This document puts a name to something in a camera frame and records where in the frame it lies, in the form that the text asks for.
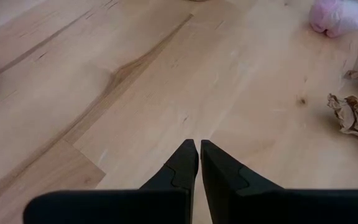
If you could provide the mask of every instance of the pink fabric object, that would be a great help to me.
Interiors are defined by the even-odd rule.
[[[327,36],[358,30],[358,0],[316,0],[309,20],[316,32],[327,31]]]

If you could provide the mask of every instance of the pink plush toy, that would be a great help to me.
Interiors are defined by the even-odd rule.
[[[358,0],[316,0],[309,14],[316,32],[337,37],[358,30]]]

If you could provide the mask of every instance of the wooden floor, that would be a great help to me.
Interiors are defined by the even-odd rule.
[[[0,223],[58,189],[130,189],[186,138],[288,188],[358,188],[358,32],[308,25],[312,0],[0,0]],[[194,223],[211,223],[201,176]]]

